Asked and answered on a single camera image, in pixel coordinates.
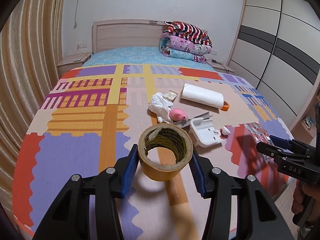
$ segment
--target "nightstand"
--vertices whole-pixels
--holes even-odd
[[[91,58],[92,52],[88,52],[86,54],[77,54],[64,58],[57,65],[59,77],[61,77],[65,72],[70,69],[81,67],[84,63],[86,63]]]
[[[235,71],[228,66],[220,65],[217,63],[213,63],[210,59],[207,59],[207,63],[214,68],[215,71],[221,72],[221,73],[227,73],[227,74],[234,74]]]

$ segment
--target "human hand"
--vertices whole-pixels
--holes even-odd
[[[296,215],[303,211],[302,201],[304,196],[308,195],[313,197],[316,201],[313,205],[310,216],[307,219],[307,222],[310,224],[315,223],[320,216],[320,185],[308,185],[303,184],[302,190],[300,187],[300,181],[297,180],[296,189],[293,193],[293,202],[291,211]]]

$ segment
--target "white cardboard tube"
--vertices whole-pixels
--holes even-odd
[[[187,83],[183,85],[181,98],[218,109],[223,107],[223,95],[221,93]]]

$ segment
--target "metal screw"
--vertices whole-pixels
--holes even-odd
[[[108,174],[114,174],[116,172],[116,169],[114,167],[109,167],[106,169],[106,173]]]
[[[221,170],[219,168],[213,168],[211,171],[214,174],[220,174],[221,173]]]
[[[80,176],[78,174],[72,175],[71,180],[72,181],[78,181],[80,179]]]
[[[256,177],[253,176],[253,175],[248,175],[248,176],[247,176],[247,179],[250,180],[250,181],[255,181],[255,180],[256,180]]]

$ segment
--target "bed sheet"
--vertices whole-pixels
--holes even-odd
[[[160,64],[185,66],[202,70],[215,70],[208,64],[194,62],[186,59],[165,57],[158,47],[125,47],[110,49],[93,54],[84,66],[101,64]]]
[[[215,90],[230,104],[227,112],[180,99],[173,107],[193,117],[210,111],[215,128],[231,135],[223,144],[201,148],[231,176],[254,174],[270,196],[279,193],[288,176],[273,161],[264,163],[244,123],[258,122],[270,134],[292,138],[270,104],[246,80],[185,66],[97,62],[68,71],[48,94],[24,138],[13,180],[13,213],[20,231],[31,239],[52,201],[73,174],[97,175],[127,156],[140,134],[157,123],[148,111],[156,92],[182,90],[184,82]],[[148,157],[172,161],[164,149]],[[140,165],[128,198],[117,202],[125,240],[201,239],[210,200],[196,192],[188,165],[168,182],[152,181]],[[236,202],[230,237],[235,235]],[[90,198],[91,239],[95,240],[94,199]]]

